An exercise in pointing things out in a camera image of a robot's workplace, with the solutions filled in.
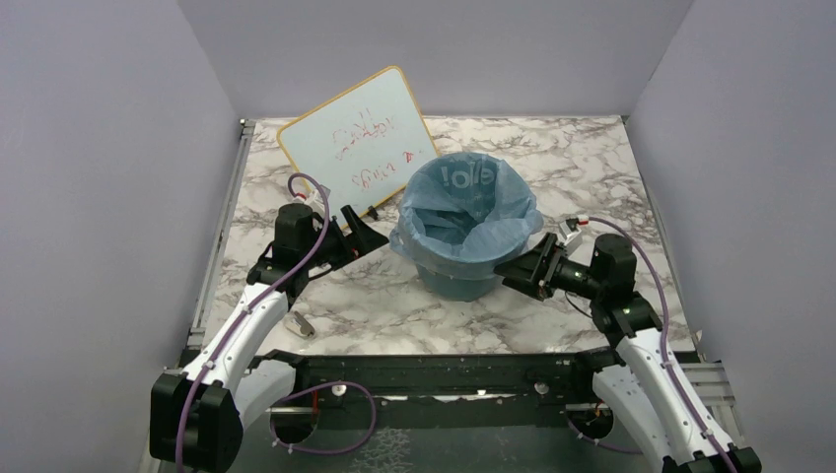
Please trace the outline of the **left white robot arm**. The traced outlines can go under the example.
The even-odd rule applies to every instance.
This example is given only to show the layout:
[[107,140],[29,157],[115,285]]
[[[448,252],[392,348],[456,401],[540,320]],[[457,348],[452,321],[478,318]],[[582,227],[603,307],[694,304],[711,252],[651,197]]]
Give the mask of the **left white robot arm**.
[[215,337],[178,372],[164,372],[151,391],[149,453],[204,472],[226,472],[245,430],[281,399],[302,402],[310,379],[287,362],[251,367],[258,348],[290,311],[318,266],[340,269],[387,245],[388,239],[341,208],[348,228],[329,210],[293,202],[275,219],[274,237],[255,265],[234,312]]

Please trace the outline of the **teal plastic trash bin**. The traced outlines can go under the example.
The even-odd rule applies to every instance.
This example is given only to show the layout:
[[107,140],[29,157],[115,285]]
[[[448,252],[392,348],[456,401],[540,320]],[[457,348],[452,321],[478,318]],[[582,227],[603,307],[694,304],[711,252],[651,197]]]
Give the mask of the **teal plastic trash bin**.
[[506,256],[494,259],[447,258],[430,254],[414,260],[418,276],[426,288],[451,301],[472,302],[496,289],[500,277],[494,273]]

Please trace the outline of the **blue plastic trash bag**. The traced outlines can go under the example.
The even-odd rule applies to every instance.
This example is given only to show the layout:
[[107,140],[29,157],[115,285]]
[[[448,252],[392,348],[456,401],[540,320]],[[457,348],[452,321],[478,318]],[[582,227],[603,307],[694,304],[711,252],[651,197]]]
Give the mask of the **blue plastic trash bag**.
[[525,180],[505,161],[453,153],[409,179],[390,247],[434,273],[482,279],[519,254],[543,217]]

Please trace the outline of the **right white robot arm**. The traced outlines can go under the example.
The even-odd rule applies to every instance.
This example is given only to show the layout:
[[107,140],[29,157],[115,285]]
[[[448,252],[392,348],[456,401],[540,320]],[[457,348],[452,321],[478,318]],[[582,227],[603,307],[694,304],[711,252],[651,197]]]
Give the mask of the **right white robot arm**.
[[605,234],[590,264],[572,261],[556,235],[498,265],[504,285],[540,301],[556,291],[590,302],[595,327],[615,351],[613,363],[584,364],[569,374],[579,399],[601,400],[624,425],[657,472],[759,472],[750,447],[738,446],[687,380],[667,346],[651,304],[635,291],[631,241]]

